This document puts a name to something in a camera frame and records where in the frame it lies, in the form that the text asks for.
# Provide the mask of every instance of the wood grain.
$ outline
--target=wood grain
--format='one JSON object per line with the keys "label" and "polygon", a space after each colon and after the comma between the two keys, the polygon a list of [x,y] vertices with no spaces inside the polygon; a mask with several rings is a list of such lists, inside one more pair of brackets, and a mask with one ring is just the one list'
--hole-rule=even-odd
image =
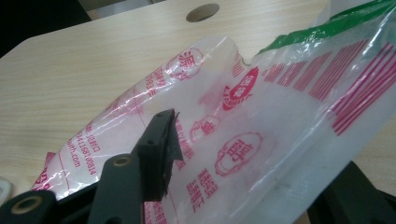
{"label": "wood grain", "polygon": [[[187,22],[217,3],[205,21]],[[14,195],[32,187],[57,151],[118,95],[204,36],[231,37],[245,58],[304,29],[324,0],[171,0],[30,38],[0,60],[0,176]],[[357,157],[375,185],[396,195],[396,119]],[[307,223],[300,219],[298,223]]]}

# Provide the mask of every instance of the plastic bag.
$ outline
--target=plastic bag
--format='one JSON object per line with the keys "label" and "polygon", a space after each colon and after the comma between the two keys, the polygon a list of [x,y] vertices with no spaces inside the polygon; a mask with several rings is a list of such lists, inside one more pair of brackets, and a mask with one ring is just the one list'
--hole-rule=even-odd
{"label": "plastic bag", "polygon": [[280,36],[250,64],[231,39],[203,39],[71,138],[34,189],[61,199],[97,181],[174,108],[184,161],[168,196],[145,203],[147,223],[292,222],[396,109],[395,8],[378,0]]}

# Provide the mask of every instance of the round hole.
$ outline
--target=round hole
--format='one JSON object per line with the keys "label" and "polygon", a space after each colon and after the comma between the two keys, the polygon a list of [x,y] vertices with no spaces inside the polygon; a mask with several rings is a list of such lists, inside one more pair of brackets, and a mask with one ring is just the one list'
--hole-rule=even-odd
{"label": "round hole", "polygon": [[204,21],[215,15],[219,9],[220,6],[218,4],[206,4],[191,11],[187,15],[186,20],[189,22]]}
{"label": "round hole", "polygon": [[119,217],[113,217],[106,222],[106,224],[121,224],[121,223],[122,220]]}
{"label": "round hole", "polygon": [[129,157],[119,157],[113,161],[113,165],[124,166],[126,164],[129,164],[130,162],[131,162],[131,159]]}
{"label": "round hole", "polygon": [[41,204],[41,202],[43,202],[43,198],[40,196],[35,195],[27,197],[14,204],[14,206],[12,206],[11,208],[11,213],[15,215],[28,213],[37,208]]}

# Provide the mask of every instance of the table surface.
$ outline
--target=table surface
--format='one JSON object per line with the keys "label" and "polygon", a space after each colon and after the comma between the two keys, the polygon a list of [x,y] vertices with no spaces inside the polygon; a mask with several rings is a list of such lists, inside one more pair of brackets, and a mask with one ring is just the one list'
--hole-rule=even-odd
{"label": "table surface", "polygon": [[[193,9],[219,12],[186,21]],[[0,60],[0,176],[13,195],[32,187],[46,154],[118,95],[208,35],[227,35],[251,58],[278,35],[304,29],[325,0],[170,0],[30,38]],[[379,189],[396,195],[396,117],[355,162]],[[298,223],[308,223],[306,216]]]}

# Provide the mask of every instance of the plastic packaging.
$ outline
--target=plastic packaging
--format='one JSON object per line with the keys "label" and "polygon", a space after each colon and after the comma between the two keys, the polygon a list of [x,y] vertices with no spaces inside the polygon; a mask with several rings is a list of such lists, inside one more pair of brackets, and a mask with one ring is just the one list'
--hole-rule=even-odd
{"label": "plastic packaging", "polygon": [[395,9],[350,9],[280,36],[250,64],[231,39],[205,38],[71,138],[34,189],[61,199],[97,181],[105,160],[174,108],[184,161],[168,196],[145,203],[147,223],[290,223],[396,109]]}

